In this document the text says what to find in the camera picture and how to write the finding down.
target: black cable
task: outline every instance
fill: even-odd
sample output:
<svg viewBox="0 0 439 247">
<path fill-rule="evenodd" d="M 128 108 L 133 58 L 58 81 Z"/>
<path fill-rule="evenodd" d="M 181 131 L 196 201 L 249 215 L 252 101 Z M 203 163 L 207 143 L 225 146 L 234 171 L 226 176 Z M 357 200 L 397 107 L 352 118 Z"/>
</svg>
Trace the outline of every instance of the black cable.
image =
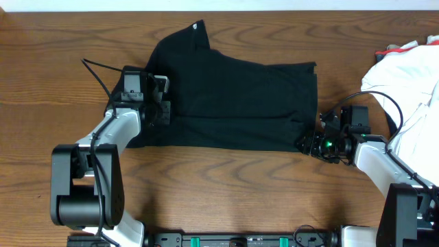
<svg viewBox="0 0 439 247">
<path fill-rule="evenodd" d="M 90 73 L 96 78 L 96 80 L 101 84 L 102 88 L 105 90 L 105 93 L 107 94 L 108 99 L 110 100 L 110 103 L 111 103 L 111 106 L 112 106 L 112 113 L 113 113 L 113 115 L 116 115 L 117 114 L 116 113 L 116 104 L 115 104 L 115 101 L 111 97 L 110 91 L 107 89 L 105 84 L 101 81 L 99 76 L 97 76 L 96 73 L 89 67 L 89 65 L 87 64 L 89 61 L 83 58 L 83 59 L 81 59 L 81 62 L 88 69 L 88 71 L 90 71 Z"/>
<path fill-rule="evenodd" d="M 119 71 L 119 72 L 123 71 L 122 69 L 118 69 L 118 68 L 110 67 L 110 66 L 107 66 L 107 65 L 103 65 L 103 64 L 100 64 L 98 62 L 93 62 L 93 61 L 90 61 L 90 60 L 85 59 L 85 58 L 84 58 L 84 61 L 88 62 L 88 63 L 91 63 L 91 64 L 94 64 L 94 65 L 97 65 L 97 66 L 101 66 L 103 68 L 112 69 L 112 70 Z"/>
<path fill-rule="evenodd" d="M 102 237 L 103 240 L 107 241 L 108 243 L 110 243 L 110 244 L 112 244 L 112 245 L 114 245 L 114 246 L 116 246 L 116 247 L 119 247 L 119 246 L 120 246 L 117 242 L 115 242 L 113 239 L 107 237 L 107 236 L 106 236 L 105 234 L 103 234 L 103 233 L 102 233 L 102 236 L 101 236 L 101 237 Z"/>
<path fill-rule="evenodd" d="M 92 63 L 92 64 L 96 64 L 96 65 L 99 65 L 99 66 L 102 66 L 102 64 L 97 64 L 97 63 L 91 62 L 91 61 L 89 61 L 87 59 L 81 59 L 81 62 L 88 69 L 88 71 L 90 71 L 90 73 L 92 73 L 92 75 L 96 78 L 96 80 L 101 84 L 102 88 L 107 93 L 107 96 L 108 96 L 108 98 L 109 98 L 109 100 L 110 100 L 110 102 L 112 104 L 112 115 L 111 115 L 110 119 L 105 121 L 105 123 L 103 123 L 101 125 L 101 127 L 99 127 L 99 129 L 97 129 L 97 131 L 92 134 L 92 138 L 91 138 L 91 142 L 90 142 L 90 162 L 91 162 L 91 165 L 93 167 L 93 173 L 95 175 L 97 197 L 98 197 L 98 200 L 99 200 L 99 224 L 98 224 L 95 236 L 101 237 L 103 240 L 107 241 L 110 244 L 113 244 L 115 246 L 119 246 L 118 243 L 116 243 L 113 240 L 109 239 L 107 236 L 105 236 L 102 233 L 102 229 L 103 229 L 104 223 L 105 223 L 104 195 L 102 193 L 102 184 L 101 184 L 101 179 L 99 177 L 99 170 L 98 170 L 98 166 L 100 167 L 101 164 L 99 162 L 99 159 L 97 159 L 96 153 L 95 153 L 95 143 L 96 143 L 97 138 L 99 137 L 101 132 L 111 123 L 111 121 L 116 119 L 116 116 L 117 116 L 116 106 L 115 106 L 114 100 L 111 97 L 110 91 L 107 89 L 105 84 L 101 81 L 99 76 L 97 76 L 97 74 L 87 65 L 87 62 Z"/>
<path fill-rule="evenodd" d="M 104 130 L 106 128 L 106 126 L 108 126 L 108 124 L 110 124 L 110 122 L 115 118 L 116 118 L 116 116 L 111 115 L 111 118 L 108 121 L 106 121 L 104 124 L 102 124 L 102 126 L 96 132 L 93 133 L 93 136 L 92 136 L 91 142 L 90 142 L 90 162 L 91 162 L 91 165 L 93 167 L 93 172 L 95 174 L 97 197 L 99 198 L 99 226 L 97 227 L 97 232 L 96 232 L 96 236 L 98 236 L 98 237 L 101 236 L 102 228 L 104 227 L 104 221 L 105 221 L 104 217 L 105 216 L 104 216 L 104 195 L 102 193 L 102 184 L 101 184 L 101 180 L 99 177 L 99 171 L 97 169 L 98 164 L 99 164 L 99 166 L 101 164 L 96 157 L 95 143 L 96 143 L 98 136 L 102 132 L 102 130 Z"/>
<path fill-rule="evenodd" d="M 294 231 L 294 233 L 293 233 L 293 240 L 294 240 L 294 242 L 296 242 L 296 244 L 298 245 L 298 246 L 300 246 L 300 247 L 307 247 L 307 246 L 303 246 L 298 240 L 297 240 L 297 238 L 296 238 L 296 236 L 297 236 L 297 232 L 301 229 L 301 228 L 303 228 L 303 227 L 309 227 L 309 228 L 312 228 L 313 230 L 314 230 L 314 232 L 317 234 L 317 236 L 323 241 L 323 244 L 320 244 L 319 246 L 316 246 L 316 247 L 321 247 L 321 246 L 325 246 L 326 244 L 327 244 L 327 240 L 323 237 L 323 236 L 321 236 L 321 234 L 313 227 L 313 226 L 311 226 L 311 225 L 302 225 L 302 226 L 299 226 L 295 231 Z"/>
<path fill-rule="evenodd" d="M 410 179 L 414 179 L 419 185 L 421 185 L 425 191 L 427 193 L 429 193 L 429 195 L 431 196 L 431 199 L 436 203 L 436 207 L 439 209 L 439 199 L 438 199 L 438 195 L 434 193 L 433 189 L 430 189 L 419 177 L 418 174 L 415 172 L 413 173 L 412 171 L 410 171 L 408 168 L 406 168 L 406 166 L 404 166 L 403 164 L 401 164 L 401 162 L 399 162 L 399 160 L 393 155 L 392 150 L 389 149 L 389 144 L 390 142 L 397 136 L 397 134 L 401 131 L 401 128 L 403 127 L 404 124 L 404 117 L 403 117 L 403 111 L 401 110 L 401 108 L 399 107 L 398 103 L 396 101 L 394 101 L 394 99 L 392 99 L 389 95 L 386 95 L 385 93 L 382 92 L 378 92 L 378 91 L 363 91 L 363 92 L 358 92 L 358 93 L 354 93 L 352 95 L 349 95 L 348 97 L 344 98 L 342 101 L 338 102 L 338 104 L 336 104 L 334 107 L 332 107 L 331 110 L 329 110 L 324 117 L 326 117 L 328 114 L 332 113 L 336 108 L 340 107 L 344 102 L 346 102 L 349 99 L 352 99 L 353 97 L 356 97 L 358 95 L 362 95 L 362 94 L 367 94 L 367 93 L 376 93 L 379 95 L 382 95 L 386 98 L 388 98 L 398 109 L 399 112 L 399 117 L 400 117 L 400 123 L 398 126 L 398 129 L 396 130 L 396 132 L 389 138 L 389 141 L 387 141 L 385 143 L 385 153 L 402 169 L 404 170 L 404 172 L 406 172 L 409 176 Z"/>
</svg>

